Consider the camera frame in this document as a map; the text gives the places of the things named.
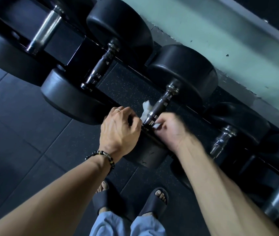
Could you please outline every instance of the left hand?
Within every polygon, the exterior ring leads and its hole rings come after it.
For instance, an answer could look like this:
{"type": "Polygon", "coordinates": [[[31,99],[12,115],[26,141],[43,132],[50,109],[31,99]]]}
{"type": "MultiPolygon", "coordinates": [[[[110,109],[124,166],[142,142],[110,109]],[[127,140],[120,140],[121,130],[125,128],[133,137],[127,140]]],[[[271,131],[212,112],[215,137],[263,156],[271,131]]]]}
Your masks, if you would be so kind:
{"type": "Polygon", "coordinates": [[[117,163],[135,147],[141,125],[142,120],[130,107],[112,108],[101,125],[99,151],[105,151],[117,163]],[[129,116],[133,119],[131,126],[129,116]]]}

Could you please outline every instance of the black slide sandal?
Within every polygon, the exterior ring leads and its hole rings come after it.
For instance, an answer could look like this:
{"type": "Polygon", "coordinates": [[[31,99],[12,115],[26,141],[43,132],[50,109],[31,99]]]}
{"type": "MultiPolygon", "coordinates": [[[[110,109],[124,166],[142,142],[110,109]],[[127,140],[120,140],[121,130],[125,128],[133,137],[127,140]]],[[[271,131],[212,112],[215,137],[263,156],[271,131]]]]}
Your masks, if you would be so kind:
{"type": "Polygon", "coordinates": [[[162,187],[157,187],[149,195],[144,207],[142,208],[141,212],[139,213],[139,216],[142,216],[143,214],[148,213],[148,212],[153,212],[153,214],[158,219],[161,217],[161,215],[167,208],[168,203],[169,203],[168,192],[162,187]],[[157,195],[155,195],[157,190],[160,190],[161,193],[163,193],[165,195],[166,202],[163,202],[157,195]]]}
{"type": "Polygon", "coordinates": [[[109,208],[110,211],[117,215],[123,214],[125,211],[125,203],[123,199],[110,181],[105,179],[104,182],[108,185],[108,189],[95,193],[93,196],[93,204],[96,214],[98,215],[99,210],[103,207],[109,208]]]}

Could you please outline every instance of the hand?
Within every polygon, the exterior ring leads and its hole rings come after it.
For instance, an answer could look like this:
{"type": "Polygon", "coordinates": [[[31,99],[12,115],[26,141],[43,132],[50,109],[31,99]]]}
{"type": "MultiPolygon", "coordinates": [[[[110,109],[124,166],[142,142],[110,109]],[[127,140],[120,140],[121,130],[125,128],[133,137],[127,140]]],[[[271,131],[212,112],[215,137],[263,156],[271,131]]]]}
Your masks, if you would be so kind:
{"type": "Polygon", "coordinates": [[[155,134],[167,145],[169,150],[177,155],[178,149],[185,144],[186,140],[199,142],[186,128],[182,120],[174,113],[162,113],[156,123],[161,126],[155,130],[155,134]]]}
{"type": "Polygon", "coordinates": [[[112,108],[101,125],[99,151],[108,153],[117,163],[135,147],[142,120],[130,107],[112,108]],[[128,123],[129,116],[133,123],[128,123]]]}

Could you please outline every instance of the green wall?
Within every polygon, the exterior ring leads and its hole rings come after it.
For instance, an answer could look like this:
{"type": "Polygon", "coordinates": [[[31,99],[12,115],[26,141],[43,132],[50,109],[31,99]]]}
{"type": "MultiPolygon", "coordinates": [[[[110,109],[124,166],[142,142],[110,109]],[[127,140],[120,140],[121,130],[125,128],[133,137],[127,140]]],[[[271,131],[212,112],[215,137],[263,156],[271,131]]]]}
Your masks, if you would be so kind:
{"type": "Polygon", "coordinates": [[[218,0],[123,1],[279,110],[279,42],[269,34],[218,0]]]}

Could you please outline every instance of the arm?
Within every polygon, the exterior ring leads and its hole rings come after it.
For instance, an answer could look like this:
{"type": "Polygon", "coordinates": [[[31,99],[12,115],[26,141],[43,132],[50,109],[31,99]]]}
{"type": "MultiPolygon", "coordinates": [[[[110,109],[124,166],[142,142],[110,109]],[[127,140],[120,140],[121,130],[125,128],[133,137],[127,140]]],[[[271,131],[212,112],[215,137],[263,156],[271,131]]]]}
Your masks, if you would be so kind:
{"type": "Polygon", "coordinates": [[[163,113],[156,134],[178,157],[212,236],[279,235],[279,229],[208,157],[174,114],[163,113]]]}
{"type": "MultiPolygon", "coordinates": [[[[115,109],[101,126],[99,150],[117,163],[135,147],[141,120],[130,108],[115,109]],[[133,117],[132,126],[129,116],[133,117]]],[[[0,236],[73,235],[110,167],[103,155],[89,158],[0,219],[0,236]]]]}

